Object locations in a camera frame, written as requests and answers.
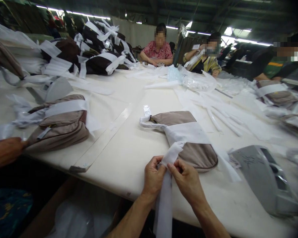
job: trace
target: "human hand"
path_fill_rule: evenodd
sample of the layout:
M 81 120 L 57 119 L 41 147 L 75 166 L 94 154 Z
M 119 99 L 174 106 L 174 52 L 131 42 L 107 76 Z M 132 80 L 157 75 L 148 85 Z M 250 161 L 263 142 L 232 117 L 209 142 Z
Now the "human hand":
M 181 159 L 177 159 L 174 165 L 169 163 L 168 168 L 183 197 L 185 197 L 192 207 L 207 204 L 199 175 L 195 168 Z
M 212 76 L 216 78 L 219 75 L 220 71 L 218 69 L 212 70 Z
M 0 141 L 0 167 L 14 162 L 21 155 L 27 142 L 19 137 L 8 138 Z
M 157 66 L 157 63 L 154 59 L 149 58 L 148 63 L 154 65 L 155 67 Z
M 200 45 L 199 51 L 203 50 L 203 48 L 204 48 L 204 44 Z
M 142 190 L 142 195 L 155 201 L 162 186 L 163 176 L 167 168 L 161 165 L 157 170 L 157 165 L 161 162 L 163 155 L 154 156 L 145 167 L 145 184 Z

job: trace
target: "woman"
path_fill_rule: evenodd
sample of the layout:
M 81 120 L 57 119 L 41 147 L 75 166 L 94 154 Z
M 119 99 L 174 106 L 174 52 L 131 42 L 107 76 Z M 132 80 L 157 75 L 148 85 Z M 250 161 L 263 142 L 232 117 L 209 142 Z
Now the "woman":
M 168 42 L 166 42 L 167 28 L 163 23 L 158 24 L 155 32 L 155 40 L 141 51 L 140 56 L 143 61 L 146 61 L 154 66 L 157 63 L 163 63 L 169 66 L 173 63 L 173 56 Z
M 200 45 L 199 50 L 205 50 L 204 54 L 196 62 L 192 62 L 187 66 L 187 70 L 194 73 L 202 73 L 202 70 L 205 72 L 212 71 L 212 76 L 217 77 L 222 71 L 221 67 L 218 65 L 217 54 L 219 44 L 221 43 L 221 33 L 215 32 L 209 36 L 207 43 Z M 183 61 L 184 63 L 191 60 L 191 58 L 196 55 L 198 50 L 192 50 L 184 54 Z

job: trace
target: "brown handbag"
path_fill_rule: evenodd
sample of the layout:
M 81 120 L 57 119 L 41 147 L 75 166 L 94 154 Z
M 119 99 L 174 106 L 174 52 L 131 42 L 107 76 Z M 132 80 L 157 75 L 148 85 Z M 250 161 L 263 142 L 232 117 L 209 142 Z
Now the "brown handbag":
M 173 111 L 150 116 L 150 121 L 167 126 L 196 122 L 189 111 Z M 210 144 L 185 143 L 178 156 L 199 172 L 207 172 L 218 165 L 218 157 Z
M 280 82 L 276 80 L 261 80 L 256 83 L 258 88 L 262 88 L 273 84 L 280 84 Z M 266 97 L 276 106 L 282 106 L 284 104 L 293 104 L 295 102 L 298 102 L 298 99 L 295 98 L 290 91 L 269 93 L 266 94 Z
M 85 98 L 82 95 L 69 95 L 59 100 L 44 103 L 33 108 L 29 113 L 34 113 L 56 103 Z M 28 138 L 26 152 L 44 152 L 63 149 L 80 143 L 89 136 L 86 123 L 87 111 L 66 112 L 45 118 L 38 128 Z

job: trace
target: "bag zipper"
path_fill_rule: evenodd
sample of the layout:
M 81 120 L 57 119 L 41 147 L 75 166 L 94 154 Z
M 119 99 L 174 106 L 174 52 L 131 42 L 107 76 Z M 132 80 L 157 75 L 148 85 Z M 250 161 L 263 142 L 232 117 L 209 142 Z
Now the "bag zipper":
M 41 134 L 37 136 L 36 139 L 42 139 L 54 126 L 56 126 L 56 124 L 49 125 Z

